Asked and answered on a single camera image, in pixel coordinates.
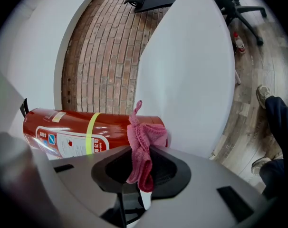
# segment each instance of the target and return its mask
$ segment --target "chair wheel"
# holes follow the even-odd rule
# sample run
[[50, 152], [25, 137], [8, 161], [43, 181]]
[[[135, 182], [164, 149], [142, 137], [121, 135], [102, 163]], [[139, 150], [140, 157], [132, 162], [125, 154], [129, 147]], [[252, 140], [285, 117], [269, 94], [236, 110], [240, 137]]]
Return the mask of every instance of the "chair wheel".
[[260, 10], [260, 13], [261, 13], [262, 17], [264, 17], [264, 18], [267, 17], [267, 13], [265, 10]]
[[261, 37], [257, 38], [257, 45], [262, 46], [263, 45], [263, 39]]

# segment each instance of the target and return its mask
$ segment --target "office chair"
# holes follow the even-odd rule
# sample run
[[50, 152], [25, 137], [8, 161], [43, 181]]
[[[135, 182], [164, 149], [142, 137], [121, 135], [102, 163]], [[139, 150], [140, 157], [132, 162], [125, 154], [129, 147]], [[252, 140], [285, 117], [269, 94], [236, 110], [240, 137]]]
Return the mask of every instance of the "office chair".
[[257, 45], [261, 46], [263, 45], [263, 40], [260, 36], [258, 36], [257, 32], [254, 30], [254, 28], [247, 22], [247, 20], [241, 15], [245, 12], [250, 11], [260, 11], [261, 15], [265, 18], [267, 16], [267, 13], [264, 9], [264, 7], [260, 6], [239, 6], [239, 0], [215, 0], [218, 7], [221, 9], [221, 13], [223, 15], [227, 15], [225, 22], [227, 25], [229, 25], [234, 18], [238, 18], [241, 20], [241, 22], [249, 28], [249, 30], [253, 33], [253, 35], [256, 37]]

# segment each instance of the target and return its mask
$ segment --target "yellow stripe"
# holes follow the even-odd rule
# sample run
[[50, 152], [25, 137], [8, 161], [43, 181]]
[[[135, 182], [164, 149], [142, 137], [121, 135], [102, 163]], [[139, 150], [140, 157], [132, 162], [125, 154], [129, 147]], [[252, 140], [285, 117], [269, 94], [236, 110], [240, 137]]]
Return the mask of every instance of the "yellow stripe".
[[95, 124], [97, 116], [99, 116], [101, 113], [94, 113], [93, 116], [90, 119], [90, 122], [87, 127], [87, 132], [86, 132], [86, 154], [92, 154], [91, 151], [91, 135], [93, 131], [93, 126]]

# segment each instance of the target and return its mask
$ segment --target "office chair base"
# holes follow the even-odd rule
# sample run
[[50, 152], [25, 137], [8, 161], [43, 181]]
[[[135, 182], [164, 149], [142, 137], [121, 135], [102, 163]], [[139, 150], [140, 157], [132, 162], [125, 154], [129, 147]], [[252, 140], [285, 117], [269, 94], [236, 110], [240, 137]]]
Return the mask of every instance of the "office chair base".
[[263, 39], [261, 37], [256, 38], [257, 40], [257, 45], [262, 46], [263, 45]]
[[263, 45], [263, 39], [258, 36], [252, 25], [248, 23], [248, 21], [241, 15], [245, 12], [250, 11], [260, 11], [261, 15], [265, 18], [267, 16], [266, 10], [264, 7], [260, 6], [235, 6], [234, 9], [228, 11], [226, 9], [221, 10], [221, 13], [227, 14], [227, 17], [225, 19], [225, 22], [227, 25], [229, 25], [234, 18], [240, 19], [240, 21], [253, 33], [253, 35], [256, 37], [257, 45], [262, 46]]

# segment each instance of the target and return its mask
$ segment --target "small bottle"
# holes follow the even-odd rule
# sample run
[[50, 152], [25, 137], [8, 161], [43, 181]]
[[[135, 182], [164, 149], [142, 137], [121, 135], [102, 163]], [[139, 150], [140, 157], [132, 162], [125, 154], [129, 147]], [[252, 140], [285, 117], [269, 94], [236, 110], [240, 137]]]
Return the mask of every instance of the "small bottle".
[[244, 47], [243, 41], [236, 32], [234, 32], [234, 39], [235, 39], [235, 43], [236, 43], [236, 46], [238, 47], [239, 52], [241, 54], [244, 54], [245, 53], [245, 47]]

